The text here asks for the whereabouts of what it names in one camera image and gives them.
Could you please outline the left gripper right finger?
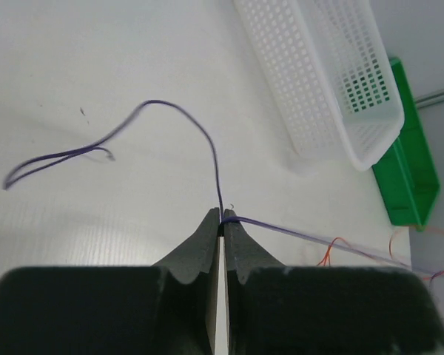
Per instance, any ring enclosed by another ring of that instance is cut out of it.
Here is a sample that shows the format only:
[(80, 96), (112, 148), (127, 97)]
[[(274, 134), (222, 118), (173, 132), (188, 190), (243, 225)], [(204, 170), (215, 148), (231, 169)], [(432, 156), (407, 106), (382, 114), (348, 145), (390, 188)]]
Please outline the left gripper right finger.
[(444, 324), (401, 268), (287, 266), (223, 221), (231, 354), (444, 354)]

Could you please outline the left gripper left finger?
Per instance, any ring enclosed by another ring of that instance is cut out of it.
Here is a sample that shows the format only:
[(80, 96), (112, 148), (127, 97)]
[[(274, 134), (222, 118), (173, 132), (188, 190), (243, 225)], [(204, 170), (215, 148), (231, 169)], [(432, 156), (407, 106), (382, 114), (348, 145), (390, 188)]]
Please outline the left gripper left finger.
[(212, 354), (218, 214), (150, 266), (8, 271), (0, 354)]

